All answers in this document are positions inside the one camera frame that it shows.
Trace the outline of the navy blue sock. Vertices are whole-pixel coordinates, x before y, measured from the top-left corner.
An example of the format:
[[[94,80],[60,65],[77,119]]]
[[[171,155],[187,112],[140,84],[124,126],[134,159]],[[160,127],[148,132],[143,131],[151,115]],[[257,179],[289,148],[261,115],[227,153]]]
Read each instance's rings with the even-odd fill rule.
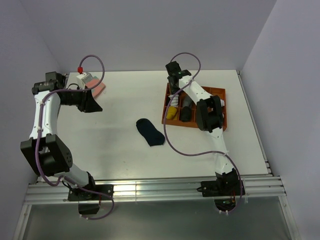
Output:
[[[138,119],[136,128],[150,147],[161,146],[165,143],[165,136],[156,129],[150,120],[146,118]]]

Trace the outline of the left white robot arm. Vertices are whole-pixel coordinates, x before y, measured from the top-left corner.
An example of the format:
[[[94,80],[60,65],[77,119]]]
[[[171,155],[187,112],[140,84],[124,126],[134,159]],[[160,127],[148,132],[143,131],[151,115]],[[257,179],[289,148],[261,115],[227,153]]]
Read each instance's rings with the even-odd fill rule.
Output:
[[[102,107],[95,96],[104,89],[104,84],[88,72],[76,77],[76,89],[68,89],[66,76],[53,72],[45,74],[45,81],[32,88],[35,100],[35,116],[29,139],[20,143],[20,150],[34,173],[51,186],[66,181],[71,188],[79,189],[86,200],[96,197],[98,188],[92,175],[73,163],[71,150],[58,137],[58,115],[61,106],[75,106],[80,112],[101,112]]]

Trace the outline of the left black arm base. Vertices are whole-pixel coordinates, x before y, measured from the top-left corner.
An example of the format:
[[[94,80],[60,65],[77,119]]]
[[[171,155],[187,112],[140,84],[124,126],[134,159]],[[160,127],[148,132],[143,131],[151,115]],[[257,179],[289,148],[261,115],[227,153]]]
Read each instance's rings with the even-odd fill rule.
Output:
[[[113,184],[98,184],[92,189],[72,188],[69,183],[64,181],[62,184],[69,190],[67,200],[78,202],[78,213],[81,218],[96,221],[108,217],[113,212],[115,207]],[[110,210],[102,216],[95,216],[101,208],[102,201],[105,200],[111,201]]]

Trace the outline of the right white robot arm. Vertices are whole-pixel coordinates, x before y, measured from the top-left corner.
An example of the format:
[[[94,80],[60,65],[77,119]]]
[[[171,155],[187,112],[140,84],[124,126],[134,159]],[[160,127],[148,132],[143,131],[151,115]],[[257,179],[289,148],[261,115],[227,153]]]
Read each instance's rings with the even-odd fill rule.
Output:
[[[217,95],[212,95],[202,88],[188,70],[182,70],[176,61],[165,66],[168,73],[168,83],[174,100],[180,92],[184,92],[195,103],[195,121],[199,130],[207,134],[213,144],[213,150],[200,153],[183,153],[177,150],[169,141],[166,127],[164,136],[169,146],[178,154],[186,157],[197,157],[212,154],[215,163],[216,181],[213,192],[222,196],[231,194],[243,195],[243,182],[238,168],[228,155],[223,136],[225,102]]]

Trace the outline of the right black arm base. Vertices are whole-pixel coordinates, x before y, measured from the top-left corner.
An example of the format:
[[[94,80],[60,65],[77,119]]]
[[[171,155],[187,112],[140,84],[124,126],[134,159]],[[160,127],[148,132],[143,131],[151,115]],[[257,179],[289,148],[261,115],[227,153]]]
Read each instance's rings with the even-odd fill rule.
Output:
[[[224,213],[229,213],[237,206],[236,197],[242,198],[246,193],[243,181],[235,171],[222,175],[217,174],[216,180],[202,181],[196,189],[202,197],[222,197],[215,199],[215,207]]]

